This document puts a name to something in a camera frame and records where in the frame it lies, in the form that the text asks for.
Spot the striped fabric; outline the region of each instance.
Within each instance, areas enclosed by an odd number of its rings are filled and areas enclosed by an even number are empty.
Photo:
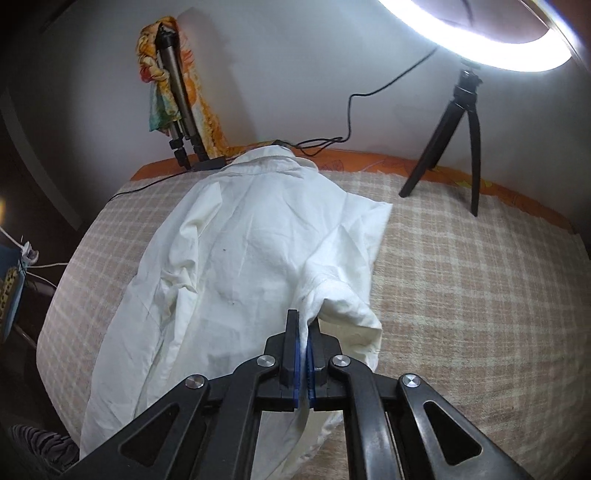
[[[424,182],[400,199],[396,175],[324,174],[394,204],[371,294],[384,326],[378,372],[421,375],[534,477],[555,478],[591,432],[591,263],[580,238],[490,196],[474,218],[468,189]],[[37,364],[75,441],[124,289],[155,230],[204,175],[108,203],[66,268]],[[336,431],[296,478],[348,478],[343,438]]]
[[[8,430],[17,452],[39,478],[58,478],[78,461],[78,445],[67,435],[26,425]]]

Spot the cloth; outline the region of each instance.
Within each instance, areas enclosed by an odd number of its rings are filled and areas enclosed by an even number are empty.
[[[309,160],[262,147],[197,183],[150,241],[100,348],[81,457],[194,373],[216,378],[261,354],[300,311],[333,325],[343,351],[372,369],[381,324],[371,272],[391,205],[344,192]],[[282,477],[308,410],[261,420],[252,477]],[[309,423],[321,442],[325,414]]]
[[[27,265],[21,255],[16,248],[0,245],[0,344],[10,333],[25,284]]]
[[[378,373],[418,373],[534,478],[561,478],[591,432],[591,262],[580,237],[487,195],[474,218],[469,190],[453,185],[422,182],[401,199],[398,175],[322,174],[393,204],[370,295],[383,328]],[[96,358],[127,285],[154,232],[208,175],[189,172],[109,202],[65,269],[37,366],[77,443]],[[338,428],[296,479],[347,477]]]
[[[203,140],[203,145],[210,158],[230,156],[235,149],[229,149],[217,116],[209,108],[201,93],[201,85],[193,52],[186,35],[180,29],[174,17],[163,17],[157,22],[144,27],[139,35],[136,54],[139,63],[139,75],[143,82],[151,83],[150,90],[150,131],[159,130],[168,135],[171,122],[180,120],[181,114],[174,101],[173,93],[168,81],[168,72],[158,64],[158,54],[154,44],[158,26],[178,31],[180,38],[180,63],[183,80],[187,89],[187,97],[197,129]]]
[[[69,435],[27,425],[13,425],[8,430],[8,436],[18,454],[39,471],[39,478],[59,478],[78,461],[78,445]]]

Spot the tripod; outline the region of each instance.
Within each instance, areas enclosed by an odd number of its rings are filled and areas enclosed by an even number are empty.
[[[482,83],[472,69],[464,69],[460,73],[460,79],[453,89],[453,99],[450,100],[445,113],[431,140],[427,144],[417,166],[408,177],[408,180],[400,190],[401,197],[408,197],[418,181],[425,175],[427,169],[432,170],[437,166],[439,159],[452,139],[464,112],[468,113],[470,127],[470,146],[472,150],[472,215],[478,216],[478,198],[480,195],[480,121],[476,113],[476,87]]]
[[[187,88],[184,84],[183,72],[180,63],[180,40],[178,32],[165,28],[161,23],[158,26],[158,33],[155,38],[155,46],[160,55],[163,67],[170,75],[170,89],[173,93],[174,101],[181,114],[179,121],[174,121],[168,126],[168,133],[172,140],[169,143],[174,151],[174,156],[181,167],[187,170],[218,170],[226,166],[224,157],[209,158],[203,140],[197,129]],[[187,139],[193,146],[193,151],[197,155],[198,162],[191,165],[189,157],[184,149],[183,139]]]

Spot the black cable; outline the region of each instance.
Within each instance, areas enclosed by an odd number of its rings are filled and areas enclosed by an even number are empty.
[[[377,90],[374,90],[373,92],[369,92],[369,93],[353,93],[352,95],[349,95],[349,100],[348,100],[348,103],[347,103],[347,130],[348,131],[347,131],[347,136],[346,137],[311,138],[310,140],[304,140],[304,141],[299,142],[299,143],[296,143],[296,144],[292,144],[292,143],[289,143],[289,142],[286,142],[286,141],[283,141],[283,140],[278,140],[277,143],[283,144],[283,145],[288,145],[290,147],[296,148],[296,149],[300,150],[307,157],[315,157],[320,152],[322,152],[325,148],[328,148],[331,145],[334,145],[335,143],[345,143],[346,141],[348,141],[351,138],[351,133],[352,133],[352,128],[351,128],[351,103],[353,101],[353,98],[354,97],[369,97],[369,96],[375,95],[376,93],[379,93],[379,92],[385,90],[386,88],[390,87],[391,85],[393,85],[394,83],[396,83],[397,81],[399,81],[402,77],[404,77],[405,75],[409,74],[411,71],[413,71],[415,68],[417,68],[421,63],[423,63],[423,62],[427,61],[429,58],[431,58],[431,56],[433,56],[433,54],[437,51],[438,48],[439,47],[435,47],[434,49],[432,49],[432,51],[430,51],[427,55],[425,55],[422,59],[420,59],[414,65],[412,65],[411,67],[407,68],[400,75],[398,75],[394,79],[390,80],[387,84],[381,86]],[[314,145],[304,146],[305,144],[309,144],[309,143],[312,143],[312,142],[319,142],[319,143],[315,143]],[[309,150],[311,148],[318,148],[319,150],[317,150],[313,154],[309,154],[306,150]]]
[[[142,190],[145,190],[146,188],[151,187],[152,185],[156,185],[157,183],[160,183],[161,181],[168,180],[168,179],[171,179],[173,177],[178,177],[179,175],[183,175],[183,174],[188,173],[190,171],[193,171],[193,170],[185,170],[185,171],[181,171],[179,173],[174,173],[172,175],[169,175],[168,177],[164,177],[163,179],[158,179],[156,181],[153,181],[152,183],[148,183],[147,185],[144,185],[143,187],[141,187],[139,189],[128,190],[127,192],[115,193],[109,200],[107,200],[107,203],[109,203],[111,200],[117,198],[120,195],[127,195],[128,193],[141,192]]]
[[[470,22],[470,26],[474,26],[474,12],[472,11],[472,6],[468,0],[462,0],[464,7],[466,8],[466,15],[468,15],[468,21]]]

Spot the tripod leg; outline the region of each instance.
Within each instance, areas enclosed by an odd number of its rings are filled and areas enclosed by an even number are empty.
[[[423,175],[425,175],[427,169],[434,168],[437,165],[437,162],[443,155],[449,141],[452,139],[452,135],[456,131],[456,128],[464,115],[464,111],[465,110],[453,100],[449,102],[431,140],[429,140],[429,143],[425,147],[417,166],[414,167],[414,170],[408,176],[408,180],[400,190],[399,195],[401,197],[408,197],[418,181]]]
[[[480,198],[480,120],[478,120],[476,108],[467,112],[472,150],[472,204],[470,211],[476,217],[478,216],[478,200]]]
[[[187,156],[187,152],[183,146],[183,133],[180,129],[178,122],[172,122],[168,126],[168,133],[170,134],[171,140],[168,142],[170,148],[174,151],[174,156],[181,167],[191,170],[191,162]]]

